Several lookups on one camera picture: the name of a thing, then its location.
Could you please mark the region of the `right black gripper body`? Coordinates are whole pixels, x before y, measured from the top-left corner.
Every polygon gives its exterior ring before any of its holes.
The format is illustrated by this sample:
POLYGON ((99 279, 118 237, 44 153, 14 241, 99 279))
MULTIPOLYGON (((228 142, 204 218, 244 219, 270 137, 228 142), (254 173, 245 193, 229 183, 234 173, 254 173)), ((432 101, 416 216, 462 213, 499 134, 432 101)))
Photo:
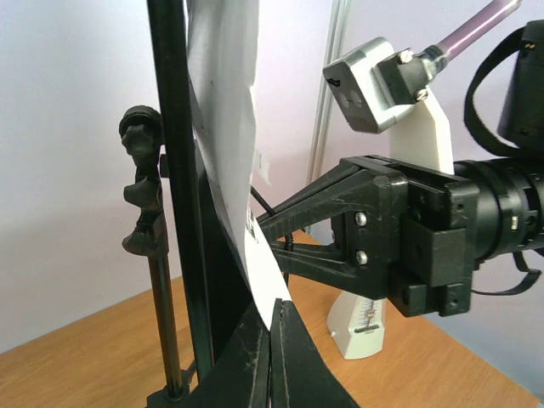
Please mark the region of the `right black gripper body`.
POLYGON ((468 178, 393 161, 407 178, 400 258, 389 300, 405 317, 467 313, 476 247, 476 184, 468 178))

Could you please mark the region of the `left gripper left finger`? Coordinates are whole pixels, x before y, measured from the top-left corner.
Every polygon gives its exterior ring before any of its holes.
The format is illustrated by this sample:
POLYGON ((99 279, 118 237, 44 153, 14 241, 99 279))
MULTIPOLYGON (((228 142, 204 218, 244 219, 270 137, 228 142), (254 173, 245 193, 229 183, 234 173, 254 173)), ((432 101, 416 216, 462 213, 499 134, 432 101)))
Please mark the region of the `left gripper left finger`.
POLYGON ((149 407, 268 407, 270 341, 254 304, 238 323, 217 364, 181 399, 163 389, 147 398, 149 407))

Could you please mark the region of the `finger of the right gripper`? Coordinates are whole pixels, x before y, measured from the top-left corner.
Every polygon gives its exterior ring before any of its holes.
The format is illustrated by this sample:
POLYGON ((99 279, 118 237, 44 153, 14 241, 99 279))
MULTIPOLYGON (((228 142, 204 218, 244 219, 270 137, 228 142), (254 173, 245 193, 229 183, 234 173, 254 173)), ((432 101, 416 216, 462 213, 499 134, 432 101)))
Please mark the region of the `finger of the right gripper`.
POLYGON ((280 268, 367 298, 388 295, 388 269, 400 258, 402 176, 392 188, 390 213, 346 212, 330 218, 335 241, 329 246, 298 244, 286 250, 279 238, 292 232, 267 232, 280 268))
POLYGON ((337 215, 376 211, 390 213, 392 188, 400 172, 384 161, 357 156, 338 165, 275 208, 275 214, 258 218, 263 232, 293 232, 337 215))

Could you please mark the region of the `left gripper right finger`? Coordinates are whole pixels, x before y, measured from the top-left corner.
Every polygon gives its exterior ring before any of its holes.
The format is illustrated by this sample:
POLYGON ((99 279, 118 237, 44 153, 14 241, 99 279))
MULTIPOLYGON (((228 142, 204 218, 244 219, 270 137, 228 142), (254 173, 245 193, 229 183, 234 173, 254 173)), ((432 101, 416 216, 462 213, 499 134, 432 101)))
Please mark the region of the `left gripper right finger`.
POLYGON ((293 302, 275 300, 271 323, 273 407, 356 407, 321 358, 293 302))

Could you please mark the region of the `white metronome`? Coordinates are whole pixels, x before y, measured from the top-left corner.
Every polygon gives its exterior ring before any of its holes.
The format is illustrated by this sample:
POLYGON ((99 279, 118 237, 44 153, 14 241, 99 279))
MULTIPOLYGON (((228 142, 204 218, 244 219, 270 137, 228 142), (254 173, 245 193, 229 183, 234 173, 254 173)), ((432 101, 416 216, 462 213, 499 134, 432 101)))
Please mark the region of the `white metronome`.
POLYGON ((344 359, 364 359, 383 349, 385 314, 385 299, 340 293, 331 306, 326 325, 344 359))

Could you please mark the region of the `black music stand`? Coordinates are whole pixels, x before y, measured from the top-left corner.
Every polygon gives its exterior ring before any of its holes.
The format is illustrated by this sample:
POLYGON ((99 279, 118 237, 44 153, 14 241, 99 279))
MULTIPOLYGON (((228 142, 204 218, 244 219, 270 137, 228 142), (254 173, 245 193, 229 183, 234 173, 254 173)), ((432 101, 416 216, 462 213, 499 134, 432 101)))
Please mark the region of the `black music stand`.
POLYGON ((190 103, 189 1, 147 4, 159 108, 135 106, 119 124, 133 158, 123 191, 140 210, 123 248, 147 259, 167 397, 192 392, 217 364, 247 308, 241 276, 196 138, 190 103))

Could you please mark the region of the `white sheet music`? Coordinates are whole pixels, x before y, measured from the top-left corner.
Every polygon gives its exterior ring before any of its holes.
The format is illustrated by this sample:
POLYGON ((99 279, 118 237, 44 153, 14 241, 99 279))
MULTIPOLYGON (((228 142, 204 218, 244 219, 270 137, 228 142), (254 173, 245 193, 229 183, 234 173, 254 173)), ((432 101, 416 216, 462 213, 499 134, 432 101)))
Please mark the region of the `white sheet music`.
POLYGON ((256 118, 252 86, 258 56, 258 2, 189 1, 188 67, 195 135, 212 197, 241 276, 265 327, 291 295, 250 208, 256 118))

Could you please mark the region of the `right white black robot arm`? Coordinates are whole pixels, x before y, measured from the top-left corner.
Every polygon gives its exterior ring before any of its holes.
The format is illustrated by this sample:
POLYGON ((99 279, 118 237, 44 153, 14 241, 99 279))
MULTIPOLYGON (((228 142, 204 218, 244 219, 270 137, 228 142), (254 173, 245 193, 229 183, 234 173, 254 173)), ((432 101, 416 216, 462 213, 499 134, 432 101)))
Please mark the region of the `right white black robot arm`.
POLYGON ((464 102, 487 161, 453 173, 383 156, 343 158, 258 222, 280 267, 372 299, 404 316, 470 309, 473 272, 511 254, 543 250, 543 24, 533 20, 482 62, 464 102))

